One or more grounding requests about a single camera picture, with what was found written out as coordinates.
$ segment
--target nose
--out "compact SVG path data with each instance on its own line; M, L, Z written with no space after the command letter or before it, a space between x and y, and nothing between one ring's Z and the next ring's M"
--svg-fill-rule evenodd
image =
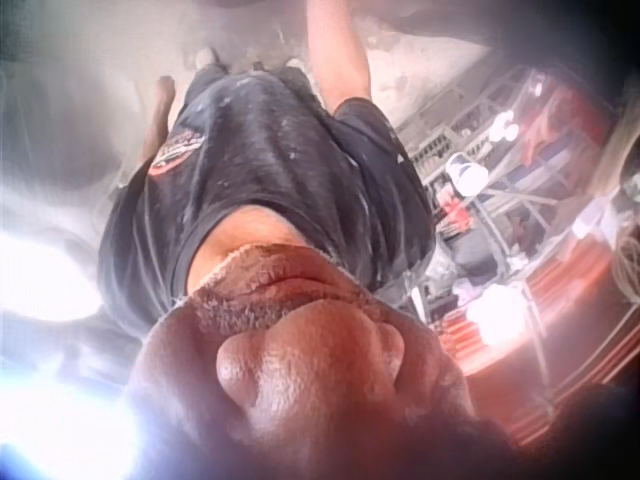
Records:
M228 339L217 374L254 431L321 434L332 419L393 403L404 342L391 325L357 307L322 300L268 331Z

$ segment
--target white bucket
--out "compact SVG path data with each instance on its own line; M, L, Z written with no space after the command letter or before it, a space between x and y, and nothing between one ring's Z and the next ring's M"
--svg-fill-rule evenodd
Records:
M489 171L464 153L454 153L445 167L456 190L463 197L475 197L489 182Z

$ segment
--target t-shirt logo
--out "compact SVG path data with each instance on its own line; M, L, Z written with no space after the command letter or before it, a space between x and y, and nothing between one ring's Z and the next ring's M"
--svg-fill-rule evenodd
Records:
M149 168L149 175L161 175L184 162L191 152L204 143L204 135L188 130L171 137L160 148L156 159Z

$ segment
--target black t-shirt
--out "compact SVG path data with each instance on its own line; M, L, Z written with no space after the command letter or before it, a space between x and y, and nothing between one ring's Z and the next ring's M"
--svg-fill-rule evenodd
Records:
M146 335L186 294L208 233L246 205L286 218L390 303L432 250L420 180L371 102L348 100L330 117L310 90L285 78L226 76L185 107L115 202L99 262L114 319Z

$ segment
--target hand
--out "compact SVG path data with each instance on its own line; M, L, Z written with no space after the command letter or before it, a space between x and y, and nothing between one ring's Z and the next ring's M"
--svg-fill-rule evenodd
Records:
M173 78L165 75L156 80L155 97L156 105L171 106L176 98L176 84Z

